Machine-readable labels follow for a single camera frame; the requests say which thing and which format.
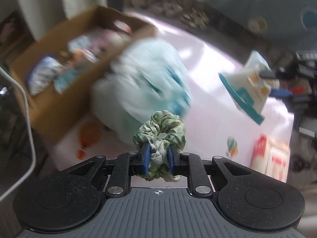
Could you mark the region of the white teal tissue pack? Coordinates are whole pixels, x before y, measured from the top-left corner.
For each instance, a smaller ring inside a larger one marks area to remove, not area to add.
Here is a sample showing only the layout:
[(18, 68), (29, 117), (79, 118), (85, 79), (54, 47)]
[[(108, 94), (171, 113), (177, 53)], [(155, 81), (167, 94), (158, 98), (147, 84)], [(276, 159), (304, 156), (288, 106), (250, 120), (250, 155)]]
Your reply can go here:
[(262, 110), (272, 89), (279, 89), (278, 80), (260, 77), (261, 71), (271, 73), (268, 62), (252, 51), (244, 67), (236, 73), (220, 73), (219, 78), (236, 107), (260, 125), (264, 121)]

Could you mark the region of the green floral scrunchie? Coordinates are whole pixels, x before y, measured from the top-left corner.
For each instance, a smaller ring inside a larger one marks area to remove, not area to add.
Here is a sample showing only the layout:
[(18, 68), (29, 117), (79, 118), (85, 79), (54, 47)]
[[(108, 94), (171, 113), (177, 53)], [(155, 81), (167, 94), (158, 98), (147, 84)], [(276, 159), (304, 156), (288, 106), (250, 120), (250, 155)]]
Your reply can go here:
[(150, 144), (149, 168), (141, 178), (152, 181), (162, 178), (166, 182), (178, 182), (179, 175), (172, 175), (168, 161), (168, 147), (173, 145), (182, 153), (186, 145), (186, 128), (179, 115), (169, 111), (156, 111), (133, 136), (135, 148), (140, 152), (145, 143)]

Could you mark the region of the pink printed tablecloth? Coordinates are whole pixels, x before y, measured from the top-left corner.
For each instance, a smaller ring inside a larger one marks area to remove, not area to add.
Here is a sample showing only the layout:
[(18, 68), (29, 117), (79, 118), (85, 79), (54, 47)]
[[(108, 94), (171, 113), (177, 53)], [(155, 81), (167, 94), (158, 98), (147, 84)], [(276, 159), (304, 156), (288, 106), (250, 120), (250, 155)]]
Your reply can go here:
[[(192, 103), (184, 117), (185, 152), (198, 154), (206, 160), (213, 156), (225, 157), (227, 139), (231, 136), (238, 142), (238, 154), (233, 160), (250, 167), (256, 141), (262, 134), (290, 144), (294, 116), (288, 113), (284, 103), (268, 98), (262, 111), (265, 119), (261, 125), (257, 125), (235, 106), (218, 73), (239, 71), (242, 68), (240, 62), (214, 45), (180, 30), (180, 27), (137, 12), (127, 14), (156, 26), (155, 34), (177, 49), (189, 71), (187, 82)], [(77, 150), (80, 149), (78, 133), (81, 126), (92, 121), (94, 118), (87, 114), (60, 142), (49, 148), (49, 156), (57, 170), (64, 170), (81, 162), (76, 157)], [(121, 142), (113, 133), (103, 128), (101, 134), (98, 142), (86, 150), (83, 159), (95, 155), (115, 159), (121, 153), (136, 151), (134, 145)]]

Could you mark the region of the red white tissue packet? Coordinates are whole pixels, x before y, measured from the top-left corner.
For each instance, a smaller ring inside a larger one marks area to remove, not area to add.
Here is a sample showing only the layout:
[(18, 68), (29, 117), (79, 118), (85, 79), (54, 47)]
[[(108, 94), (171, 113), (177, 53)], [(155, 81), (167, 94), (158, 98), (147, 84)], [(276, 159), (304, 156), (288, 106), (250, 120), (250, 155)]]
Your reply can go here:
[(256, 141), (251, 169), (286, 183), (290, 163), (290, 147), (287, 143), (261, 135)]

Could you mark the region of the white green plastic bag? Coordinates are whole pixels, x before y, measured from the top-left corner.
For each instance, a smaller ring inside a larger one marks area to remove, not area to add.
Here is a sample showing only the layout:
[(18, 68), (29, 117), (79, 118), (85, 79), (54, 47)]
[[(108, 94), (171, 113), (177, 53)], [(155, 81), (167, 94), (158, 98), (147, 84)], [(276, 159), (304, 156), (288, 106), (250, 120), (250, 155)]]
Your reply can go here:
[(138, 40), (113, 59), (104, 78), (93, 84), (91, 114), (131, 145), (154, 112), (186, 115), (191, 104), (187, 77), (172, 44), (158, 38)]

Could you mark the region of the brown cardboard box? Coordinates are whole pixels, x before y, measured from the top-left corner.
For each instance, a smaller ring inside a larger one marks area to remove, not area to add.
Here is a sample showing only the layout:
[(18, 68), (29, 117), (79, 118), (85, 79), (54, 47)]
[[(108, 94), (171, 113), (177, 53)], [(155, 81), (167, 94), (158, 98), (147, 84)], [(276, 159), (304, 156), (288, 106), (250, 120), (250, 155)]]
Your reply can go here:
[(25, 94), (16, 92), (31, 127), (59, 141), (89, 109), (92, 84), (132, 42), (154, 36), (141, 19), (95, 6), (56, 25), (9, 66)]

